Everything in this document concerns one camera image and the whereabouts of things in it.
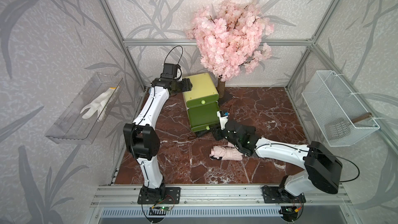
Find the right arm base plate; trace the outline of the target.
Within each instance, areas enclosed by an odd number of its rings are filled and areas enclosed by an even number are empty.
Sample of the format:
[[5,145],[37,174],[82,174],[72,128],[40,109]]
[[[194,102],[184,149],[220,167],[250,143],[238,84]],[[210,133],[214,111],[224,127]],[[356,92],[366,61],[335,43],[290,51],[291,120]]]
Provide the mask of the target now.
[[301,204],[306,203],[304,194],[294,196],[277,186],[263,186],[261,188],[264,203]]

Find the green yellow drawer cabinet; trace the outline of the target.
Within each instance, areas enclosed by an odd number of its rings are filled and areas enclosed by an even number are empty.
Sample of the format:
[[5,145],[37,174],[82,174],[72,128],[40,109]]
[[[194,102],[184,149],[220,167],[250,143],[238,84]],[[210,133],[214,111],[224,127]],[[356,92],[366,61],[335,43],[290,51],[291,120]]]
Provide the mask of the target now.
[[207,131],[219,124],[219,94],[209,73],[187,77],[192,89],[183,93],[192,132]]

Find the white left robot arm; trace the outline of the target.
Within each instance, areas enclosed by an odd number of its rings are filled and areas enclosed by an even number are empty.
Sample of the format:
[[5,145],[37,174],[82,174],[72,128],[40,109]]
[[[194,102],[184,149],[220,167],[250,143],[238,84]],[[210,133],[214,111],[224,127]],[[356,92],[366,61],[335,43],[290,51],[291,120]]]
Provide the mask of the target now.
[[126,149],[136,159],[144,176],[143,191],[160,197],[165,195],[165,185],[157,158],[160,139],[155,126],[170,95],[192,89],[190,80],[182,79],[181,76],[179,64],[164,63],[160,77],[151,83],[143,109],[132,123],[127,123],[123,127]]

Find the pink umbrella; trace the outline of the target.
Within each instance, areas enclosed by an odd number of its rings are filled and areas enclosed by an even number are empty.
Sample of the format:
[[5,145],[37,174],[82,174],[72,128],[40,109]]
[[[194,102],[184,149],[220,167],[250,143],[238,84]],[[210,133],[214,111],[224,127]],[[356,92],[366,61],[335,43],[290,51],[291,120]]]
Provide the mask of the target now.
[[231,143],[223,146],[214,146],[210,151],[209,157],[211,160],[241,161],[243,159],[242,153]]

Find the black umbrella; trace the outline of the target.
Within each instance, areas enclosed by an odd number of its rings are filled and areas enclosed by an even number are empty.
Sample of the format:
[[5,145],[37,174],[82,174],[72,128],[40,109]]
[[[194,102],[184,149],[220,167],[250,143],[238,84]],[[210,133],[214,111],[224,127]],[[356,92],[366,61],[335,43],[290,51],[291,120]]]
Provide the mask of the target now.
[[191,140],[194,140],[194,139],[197,139],[197,138],[201,138],[201,137],[207,135],[208,133],[213,133],[213,131],[212,130],[198,131],[198,132],[195,132],[194,135],[189,136],[187,139],[189,141],[191,141]]

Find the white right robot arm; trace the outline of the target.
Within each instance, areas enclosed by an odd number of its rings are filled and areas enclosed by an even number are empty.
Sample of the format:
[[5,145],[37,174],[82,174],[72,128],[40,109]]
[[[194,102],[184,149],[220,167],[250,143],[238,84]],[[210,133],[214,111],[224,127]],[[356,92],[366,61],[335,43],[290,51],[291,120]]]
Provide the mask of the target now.
[[343,165],[319,142],[299,145],[272,141],[258,136],[255,127],[234,120],[211,131],[215,139],[225,139],[247,157],[270,158],[302,168],[283,179],[279,186],[283,193],[299,196],[315,188],[331,195],[339,191]]

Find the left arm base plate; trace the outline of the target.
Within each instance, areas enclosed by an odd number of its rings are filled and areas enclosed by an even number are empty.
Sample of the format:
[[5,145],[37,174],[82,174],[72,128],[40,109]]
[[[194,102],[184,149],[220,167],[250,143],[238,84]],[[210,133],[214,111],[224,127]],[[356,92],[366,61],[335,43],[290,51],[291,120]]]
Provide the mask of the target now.
[[180,187],[165,187],[151,189],[143,186],[140,190],[137,204],[179,204],[181,196]]

